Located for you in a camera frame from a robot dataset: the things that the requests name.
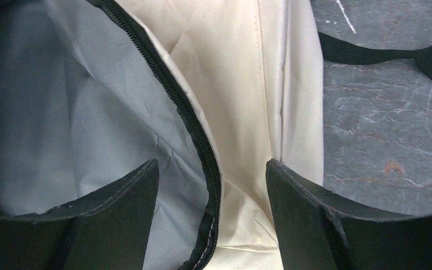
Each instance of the gray lining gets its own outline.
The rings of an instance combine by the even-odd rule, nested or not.
[[[101,10],[46,2],[47,10],[40,0],[0,9],[0,209],[42,213],[156,158],[144,269],[178,268],[196,244],[208,192],[176,106]]]

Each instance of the bag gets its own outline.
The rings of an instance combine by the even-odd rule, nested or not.
[[[297,269],[266,162],[322,185],[323,58],[432,79],[307,0],[0,1],[0,269]]]

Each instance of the zipper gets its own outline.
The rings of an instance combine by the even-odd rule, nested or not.
[[[184,126],[191,136],[206,177],[209,201],[200,223],[195,248],[188,261],[178,270],[202,270],[214,254],[219,230],[221,205],[221,177],[213,149],[199,122],[191,103],[171,72],[158,55],[143,27],[133,20],[114,0],[87,0],[101,9],[118,27],[130,37],[143,56],[153,75],[161,83],[169,98],[177,107]]]

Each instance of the white scratch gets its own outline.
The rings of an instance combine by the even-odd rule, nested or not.
[[[344,8],[344,6],[342,5],[342,3],[340,2],[340,0],[337,0],[337,4],[339,4],[340,10],[342,11],[342,14],[344,15],[345,20],[347,21],[347,24],[350,26],[352,32],[353,32],[354,34],[356,34],[357,31],[355,31],[355,27],[353,27],[353,25],[350,23],[350,20],[349,20],[349,17],[347,17],[347,14],[345,14],[345,8]]]

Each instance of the marble surface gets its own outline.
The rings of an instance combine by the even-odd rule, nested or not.
[[[370,48],[432,44],[432,0],[338,2],[312,1],[319,31]],[[432,81],[410,60],[326,62],[324,81],[324,186],[393,212],[432,212]]]

